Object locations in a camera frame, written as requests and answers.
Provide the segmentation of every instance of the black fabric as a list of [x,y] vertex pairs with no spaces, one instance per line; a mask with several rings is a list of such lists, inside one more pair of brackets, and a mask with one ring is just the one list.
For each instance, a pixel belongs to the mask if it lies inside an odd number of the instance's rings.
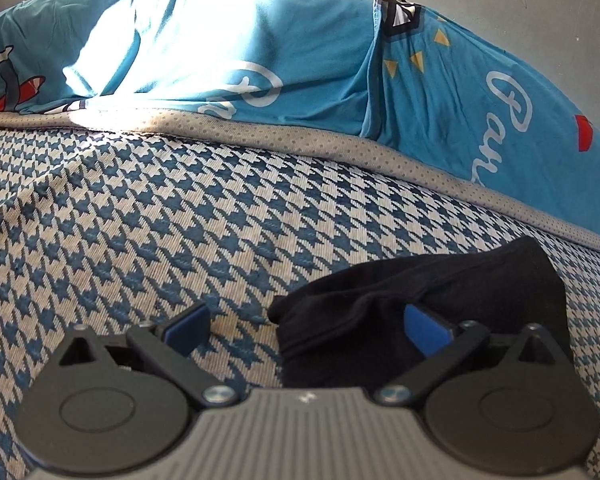
[[404,335],[408,303],[493,333],[538,322],[572,358],[564,284],[538,242],[525,237],[483,253],[359,264],[276,297],[269,319],[278,325],[283,386],[373,391],[408,370],[422,360]]

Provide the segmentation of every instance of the blue blanket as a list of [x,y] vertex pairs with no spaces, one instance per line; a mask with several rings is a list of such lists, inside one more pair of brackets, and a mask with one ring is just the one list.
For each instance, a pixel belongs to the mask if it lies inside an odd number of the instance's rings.
[[30,0],[0,112],[160,107],[391,146],[600,234],[600,133],[547,79],[405,0]]

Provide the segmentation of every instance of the cartoon leg print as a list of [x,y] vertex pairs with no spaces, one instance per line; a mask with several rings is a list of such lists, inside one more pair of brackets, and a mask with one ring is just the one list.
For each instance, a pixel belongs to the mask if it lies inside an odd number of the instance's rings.
[[43,76],[35,76],[20,84],[18,73],[9,59],[13,45],[0,52],[0,78],[4,81],[5,93],[0,97],[0,112],[14,112],[16,106],[33,99],[45,82]]

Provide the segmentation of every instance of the houndstooth fabric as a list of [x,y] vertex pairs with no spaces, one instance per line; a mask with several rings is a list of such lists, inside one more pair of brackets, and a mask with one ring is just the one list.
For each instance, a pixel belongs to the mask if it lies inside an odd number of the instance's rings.
[[[202,299],[194,355],[278,386],[274,295],[351,264],[540,241],[564,280],[575,362],[600,407],[600,254],[352,166],[164,136],[0,130],[0,480],[26,472],[13,417],[74,323],[120,332]],[[600,439],[589,469],[600,478]]]

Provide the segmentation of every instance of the bed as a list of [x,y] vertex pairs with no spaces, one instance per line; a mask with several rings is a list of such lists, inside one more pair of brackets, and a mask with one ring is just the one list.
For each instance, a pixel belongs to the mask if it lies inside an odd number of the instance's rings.
[[[276,387],[274,295],[359,262],[521,235],[564,280],[575,365],[600,408],[600,237],[367,140],[130,117],[123,130],[119,114],[0,114],[0,480],[25,475],[14,413],[72,324],[120,332],[203,300],[212,337],[193,358],[241,392]],[[600,438],[587,466],[600,479]]]

